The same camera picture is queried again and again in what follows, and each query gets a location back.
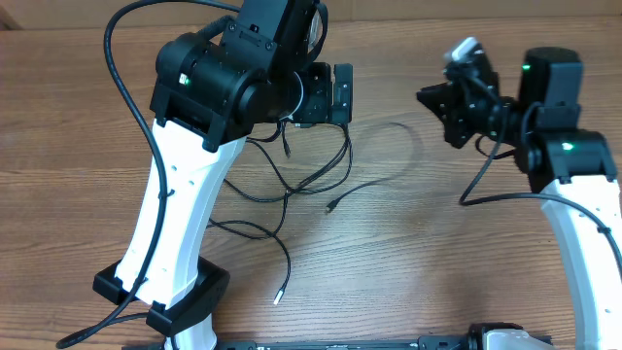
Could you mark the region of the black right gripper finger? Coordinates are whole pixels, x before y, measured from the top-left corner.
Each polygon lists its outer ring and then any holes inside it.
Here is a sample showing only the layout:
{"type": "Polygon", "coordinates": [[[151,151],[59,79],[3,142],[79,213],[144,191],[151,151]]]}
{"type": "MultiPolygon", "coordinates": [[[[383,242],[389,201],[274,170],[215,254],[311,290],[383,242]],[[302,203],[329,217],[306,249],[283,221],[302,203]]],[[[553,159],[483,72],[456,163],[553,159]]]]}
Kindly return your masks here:
{"type": "Polygon", "coordinates": [[[456,149],[461,149],[474,135],[472,126],[462,118],[447,118],[443,126],[444,140],[456,149]]]}
{"type": "Polygon", "coordinates": [[[455,106],[454,88],[448,83],[423,87],[416,93],[417,100],[444,122],[455,106]]]}

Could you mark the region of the black cable white-tipped plug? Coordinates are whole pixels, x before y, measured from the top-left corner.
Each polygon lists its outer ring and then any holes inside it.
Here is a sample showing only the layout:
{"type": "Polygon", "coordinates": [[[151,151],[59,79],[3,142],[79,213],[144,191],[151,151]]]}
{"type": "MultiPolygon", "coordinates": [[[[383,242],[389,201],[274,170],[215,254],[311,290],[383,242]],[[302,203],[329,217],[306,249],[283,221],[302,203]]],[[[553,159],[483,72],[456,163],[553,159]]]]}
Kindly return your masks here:
{"type": "Polygon", "coordinates": [[[342,185],[348,178],[352,171],[352,163],[353,163],[353,152],[352,152],[352,140],[350,137],[349,126],[347,124],[339,124],[337,126],[341,132],[343,133],[343,143],[340,149],[337,151],[336,155],[332,157],[327,164],[322,166],[319,170],[316,170],[311,175],[307,176],[303,180],[301,180],[296,186],[291,186],[284,178],[281,171],[278,169],[276,163],[273,158],[269,155],[268,151],[263,147],[263,144],[271,143],[275,141],[278,137],[280,137],[283,141],[283,148],[285,155],[289,157],[291,155],[291,149],[286,137],[286,123],[279,122],[276,128],[275,133],[267,138],[249,138],[246,140],[247,144],[253,145],[259,149],[259,151],[265,156],[265,159],[268,161],[268,164],[274,171],[274,174],[277,177],[277,180],[281,184],[284,189],[284,193],[281,196],[277,197],[257,197],[250,195],[238,187],[233,185],[230,181],[225,180],[225,184],[232,190],[234,190],[237,194],[241,195],[243,198],[248,199],[255,203],[276,203],[280,202],[282,206],[280,221],[277,224],[275,229],[268,229],[259,224],[252,223],[249,221],[243,220],[229,220],[229,221],[215,221],[210,219],[208,222],[208,228],[219,228],[229,233],[233,233],[237,236],[249,239],[249,240],[268,240],[273,239],[278,246],[281,248],[285,259],[286,259],[286,274],[285,278],[277,290],[275,297],[273,299],[273,304],[278,305],[283,296],[286,293],[286,290],[289,286],[289,282],[292,276],[292,258],[289,253],[288,248],[282,239],[278,236],[280,231],[282,230],[289,206],[290,198],[294,195],[312,195],[329,192],[340,185],[342,185]],[[346,168],[346,172],[341,179],[331,185],[327,185],[319,188],[311,188],[311,185],[315,182],[319,181],[322,177],[328,175],[332,169],[334,169],[337,165],[339,165],[344,158],[348,158],[348,165],[346,168]]]}

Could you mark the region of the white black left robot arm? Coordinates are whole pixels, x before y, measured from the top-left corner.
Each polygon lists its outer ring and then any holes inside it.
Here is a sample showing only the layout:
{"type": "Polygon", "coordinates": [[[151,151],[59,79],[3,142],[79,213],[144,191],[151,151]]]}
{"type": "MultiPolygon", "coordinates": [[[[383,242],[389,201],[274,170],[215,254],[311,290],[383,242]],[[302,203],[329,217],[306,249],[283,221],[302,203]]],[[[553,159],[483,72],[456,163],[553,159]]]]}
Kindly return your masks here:
{"type": "Polygon", "coordinates": [[[166,349],[212,349],[213,311],[226,270],[200,255],[231,165],[260,123],[346,127],[353,68],[319,60],[328,8],[319,1],[246,1],[165,44],[155,62],[153,122],[142,129],[153,162],[123,258],[94,290],[117,309],[149,305],[166,349]]]}

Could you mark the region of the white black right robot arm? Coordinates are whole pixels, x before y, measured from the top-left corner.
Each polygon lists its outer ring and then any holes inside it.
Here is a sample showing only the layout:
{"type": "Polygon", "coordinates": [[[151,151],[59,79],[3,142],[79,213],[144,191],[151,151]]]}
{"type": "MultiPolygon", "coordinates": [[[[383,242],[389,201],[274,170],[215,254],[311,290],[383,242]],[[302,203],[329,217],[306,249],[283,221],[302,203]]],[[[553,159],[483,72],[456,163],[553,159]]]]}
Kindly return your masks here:
{"type": "Polygon", "coordinates": [[[499,76],[480,43],[446,56],[445,82],[417,99],[442,122],[454,148],[471,138],[508,145],[529,180],[557,243],[574,311],[579,349],[621,345],[621,188],[605,137],[579,126],[583,65],[577,52],[526,52],[517,97],[501,95],[499,76]]]}

